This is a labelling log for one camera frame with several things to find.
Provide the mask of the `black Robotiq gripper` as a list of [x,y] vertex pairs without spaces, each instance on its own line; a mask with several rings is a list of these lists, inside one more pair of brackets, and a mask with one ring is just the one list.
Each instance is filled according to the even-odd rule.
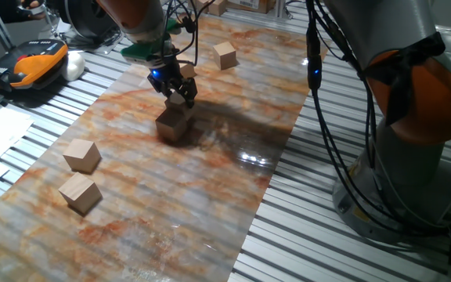
[[163,94],[167,99],[173,93],[172,90],[179,90],[182,87],[182,96],[189,109],[194,107],[197,95],[197,85],[194,78],[182,80],[179,64],[176,62],[166,64],[163,67],[150,70],[147,76],[153,88]]

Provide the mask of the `person hand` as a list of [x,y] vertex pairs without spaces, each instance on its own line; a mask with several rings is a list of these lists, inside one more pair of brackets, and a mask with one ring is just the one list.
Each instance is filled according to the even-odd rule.
[[19,4],[19,11],[24,15],[34,16],[45,11],[45,0],[22,0]]

